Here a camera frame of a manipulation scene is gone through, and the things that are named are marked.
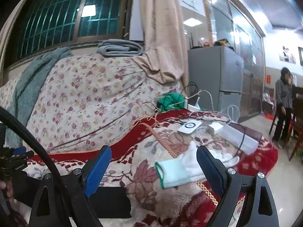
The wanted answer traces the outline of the person's left hand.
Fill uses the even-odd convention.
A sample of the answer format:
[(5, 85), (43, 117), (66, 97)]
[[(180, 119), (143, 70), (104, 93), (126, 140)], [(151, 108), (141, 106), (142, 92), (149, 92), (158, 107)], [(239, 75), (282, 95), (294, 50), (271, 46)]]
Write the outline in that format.
[(7, 198), (10, 203), (14, 202), (14, 191), (12, 181), (0, 181), (0, 188), (6, 192)]

